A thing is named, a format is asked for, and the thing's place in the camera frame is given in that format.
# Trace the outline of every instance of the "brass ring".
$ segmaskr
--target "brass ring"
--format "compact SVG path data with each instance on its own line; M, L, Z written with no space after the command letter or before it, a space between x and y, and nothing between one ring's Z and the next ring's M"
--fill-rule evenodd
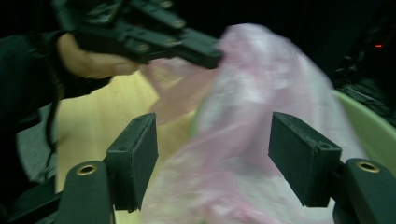
M368 161L357 161L356 165L361 168L363 171L365 172L369 172L369 173L379 173L381 171L381 169L376 166L375 164L372 164Z
M77 175L90 175L95 172L98 168L95 165L88 164L78 168Z

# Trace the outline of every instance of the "green container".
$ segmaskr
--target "green container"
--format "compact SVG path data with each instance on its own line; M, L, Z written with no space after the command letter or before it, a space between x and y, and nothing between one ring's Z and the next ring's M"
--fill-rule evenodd
M371 160L386 166L396 176L396 129L375 112L335 91L362 147Z

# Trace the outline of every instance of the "black clamp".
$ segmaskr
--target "black clamp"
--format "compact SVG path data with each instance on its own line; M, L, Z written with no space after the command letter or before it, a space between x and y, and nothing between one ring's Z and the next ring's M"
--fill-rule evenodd
M61 26L82 49L119 54L147 64L180 57L212 69L218 40L186 26L167 0L54 0Z

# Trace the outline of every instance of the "yellow surface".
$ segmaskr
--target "yellow surface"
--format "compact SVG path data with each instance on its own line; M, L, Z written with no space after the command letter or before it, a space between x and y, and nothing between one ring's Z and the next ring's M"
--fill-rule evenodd
M106 87L90 95L63 100L58 113L58 190L67 172L84 161L101 161L108 147L134 118L146 114L158 99L156 92L137 73L115 77ZM159 159L155 178L163 162L188 140L193 113L157 128ZM139 223L139 213L116 212L117 223Z

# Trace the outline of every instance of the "translucent plastic bag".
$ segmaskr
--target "translucent plastic bag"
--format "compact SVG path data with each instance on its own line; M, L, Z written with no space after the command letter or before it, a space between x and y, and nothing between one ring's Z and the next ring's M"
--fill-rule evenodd
M230 27L219 47L225 57L212 74L196 134L148 189L142 223L333 223L333 202L302 207L267 156L279 111L342 147L342 160L366 158L330 82L288 39L259 25Z

